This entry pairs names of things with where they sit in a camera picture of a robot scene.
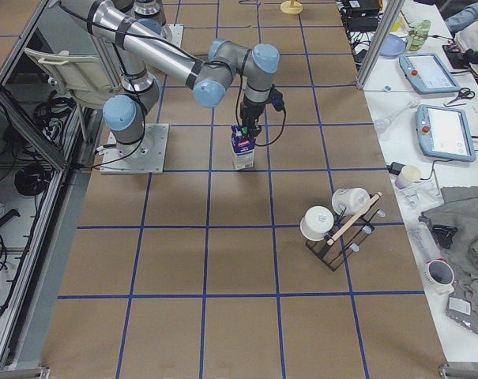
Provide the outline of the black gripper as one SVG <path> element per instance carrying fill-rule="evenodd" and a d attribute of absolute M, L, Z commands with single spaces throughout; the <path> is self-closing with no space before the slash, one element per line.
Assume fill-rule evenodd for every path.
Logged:
<path fill-rule="evenodd" d="M 255 101 L 248 95 L 243 96 L 239 111 L 240 126 L 241 130 L 249 130 L 250 140 L 255 140 L 262 131 L 259 118 L 267 104 L 272 104 L 276 111 L 284 111 L 284 96 L 276 87 L 272 87 L 266 99 L 262 101 Z"/>

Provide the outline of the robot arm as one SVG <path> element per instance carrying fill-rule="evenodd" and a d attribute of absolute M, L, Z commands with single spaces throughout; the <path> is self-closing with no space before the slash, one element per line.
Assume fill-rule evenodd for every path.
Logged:
<path fill-rule="evenodd" d="M 134 1 L 132 15 L 156 34 L 162 34 L 163 27 L 166 25 L 166 17 L 161 0 Z"/>
<path fill-rule="evenodd" d="M 215 39 L 207 60 L 202 60 L 168 42 L 147 20 L 130 15 L 150 5 L 134 1 L 59 2 L 89 35 L 111 43 L 121 64 L 125 94 L 113 96 L 104 105 L 105 122 L 115 137 L 119 159 L 133 162 L 154 146 L 145 118 L 159 99 L 160 86 L 148 73 L 148 66 L 184 83 L 205 108 L 217 107 L 235 77 L 240 77 L 245 91 L 239 93 L 235 105 L 236 129 L 242 139 L 254 142 L 262 130 L 258 121 L 266 105 L 285 111 L 283 96 L 273 83 L 279 51 L 265 43 L 247 48 Z"/>

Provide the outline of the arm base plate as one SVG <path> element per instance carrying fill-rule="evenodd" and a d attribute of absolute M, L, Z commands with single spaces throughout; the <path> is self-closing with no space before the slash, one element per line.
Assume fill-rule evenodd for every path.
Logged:
<path fill-rule="evenodd" d="M 147 123 L 139 148 L 137 144 L 117 144 L 114 134 L 110 132 L 107 143 L 115 146 L 104 150 L 104 164 L 100 165 L 100 173 L 162 174 L 169 129 L 167 123 Z"/>
<path fill-rule="evenodd" d="M 183 39 L 183 24 L 166 24 L 161 27 L 161 36 L 169 43 L 181 47 Z"/>

